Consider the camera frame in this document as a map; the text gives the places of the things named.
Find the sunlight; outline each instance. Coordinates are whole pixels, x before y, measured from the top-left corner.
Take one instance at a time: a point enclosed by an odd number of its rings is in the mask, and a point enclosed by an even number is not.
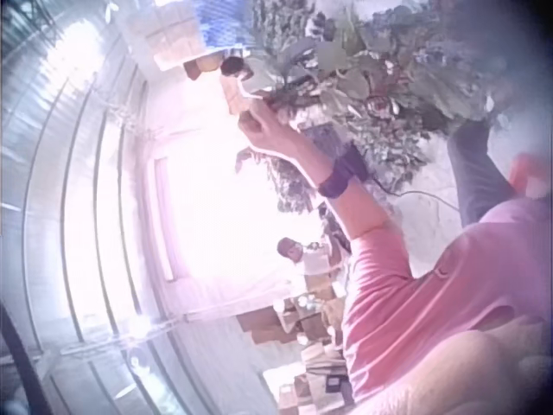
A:
[[[213,127],[196,133],[179,155],[169,158],[175,226],[193,275],[247,278],[279,261],[279,239],[306,239],[316,223],[277,210],[277,194],[264,166],[246,162],[238,175],[234,172],[241,133],[235,124],[220,125],[223,131]]]
[[[83,87],[104,62],[98,31],[88,21],[72,24],[64,30],[55,48],[48,51],[46,59],[55,68],[56,81],[61,83],[69,77],[75,87]]]

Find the person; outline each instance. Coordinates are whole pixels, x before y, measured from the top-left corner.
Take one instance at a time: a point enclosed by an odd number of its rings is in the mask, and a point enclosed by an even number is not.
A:
[[[335,179],[336,164],[263,101],[238,125],[254,150],[289,160],[320,192]],[[401,233],[357,179],[325,190],[353,253],[342,324],[353,397],[384,400],[360,413],[478,413],[475,405],[489,409],[505,392],[512,402],[522,389],[519,367],[503,365],[550,357],[547,335],[535,347],[518,335],[529,322],[551,326],[550,195],[514,194],[487,155],[488,132],[486,122],[469,122],[448,140],[464,230],[422,278],[412,277]],[[493,334],[507,325],[510,335]],[[487,368],[494,372],[484,376]],[[506,386],[505,374],[516,380]]]
[[[281,76],[263,58],[251,55],[227,57],[220,67],[221,74],[236,78],[243,97],[262,98],[273,91],[280,82]]]
[[[294,263],[302,275],[329,274],[340,269],[347,257],[340,249],[338,240],[325,235],[321,242],[303,246],[291,238],[282,238],[276,245],[276,251]]]

